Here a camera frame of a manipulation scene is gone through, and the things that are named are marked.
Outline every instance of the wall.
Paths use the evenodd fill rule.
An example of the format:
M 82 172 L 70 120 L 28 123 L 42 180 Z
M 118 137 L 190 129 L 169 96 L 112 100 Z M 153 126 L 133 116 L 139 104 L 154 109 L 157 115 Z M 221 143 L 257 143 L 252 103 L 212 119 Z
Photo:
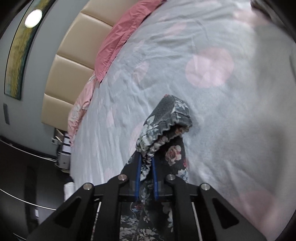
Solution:
M 41 123 L 43 94 L 55 53 L 69 26 L 88 0 L 56 0 L 32 43 L 23 79 L 22 100 L 4 95 L 7 57 L 13 36 L 25 10 L 10 23 L 0 39 L 0 135 L 28 148 L 55 155 L 51 143 L 54 128 Z M 2 105 L 9 110 L 10 125 L 4 120 Z

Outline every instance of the metal bolt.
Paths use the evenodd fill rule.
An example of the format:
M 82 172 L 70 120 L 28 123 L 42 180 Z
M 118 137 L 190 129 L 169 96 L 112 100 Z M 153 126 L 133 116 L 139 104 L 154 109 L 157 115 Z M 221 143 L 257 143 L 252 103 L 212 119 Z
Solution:
M 168 174 L 168 175 L 167 175 L 167 179 L 168 179 L 169 181 L 174 181 L 174 180 L 176 179 L 176 176 L 175 176 L 174 174 Z
M 120 181 L 125 181 L 127 178 L 128 178 L 128 177 L 127 177 L 127 175 L 125 175 L 125 174 L 120 174 L 120 175 L 118 175 L 118 179 L 119 179 Z
M 209 190 L 211 188 L 211 186 L 207 183 L 203 183 L 202 185 L 200 185 L 200 187 L 202 188 L 202 190 Z
M 85 183 L 83 185 L 83 189 L 85 189 L 85 190 L 91 190 L 92 189 L 92 184 L 91 183 Z

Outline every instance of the headboard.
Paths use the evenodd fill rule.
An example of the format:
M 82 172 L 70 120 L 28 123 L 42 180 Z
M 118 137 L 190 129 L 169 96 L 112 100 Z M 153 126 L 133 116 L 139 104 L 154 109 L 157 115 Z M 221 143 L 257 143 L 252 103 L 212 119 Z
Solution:
M 68 114 L 94 71 L 97 52 L 112 26 L 138 0 L 90 0 L 64 36 L 50 69 L 41 121 L 67 130 Z

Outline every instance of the blue strip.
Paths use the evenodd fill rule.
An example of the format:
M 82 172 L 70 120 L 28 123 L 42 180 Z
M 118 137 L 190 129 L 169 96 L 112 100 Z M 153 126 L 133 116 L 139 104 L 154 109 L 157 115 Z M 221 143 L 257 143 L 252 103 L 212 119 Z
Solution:
M 158 184 L 157 184 L 157 175 L 156 175 L 156 166 L 154 157 L 152 157 L 152 175 L 153 175 L 153 188 L 154 188 L 154 199 L 158 200 Z
M 136 176 L 136 190 L 135 190 L 135 198 L 136 198 L 136 200 L 138 200 L 139 192 L 140 192 L 141 167 L 142 167 L 142 155 L 141 155 L 141 153 L 139 153 L 137 176 Z

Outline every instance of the gray bed sheet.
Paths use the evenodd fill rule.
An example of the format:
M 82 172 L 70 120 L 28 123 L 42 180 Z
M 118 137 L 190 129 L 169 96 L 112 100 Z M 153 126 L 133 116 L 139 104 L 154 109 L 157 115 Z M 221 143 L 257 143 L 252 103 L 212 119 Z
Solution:
M 165 94 L 187 102 L 189 182 L 208 182 L 268 240 L 296 209 L 296 47 L 245 0 L 169 0 L 128 39 L 78 130 L 76 189 L 120 173 Z

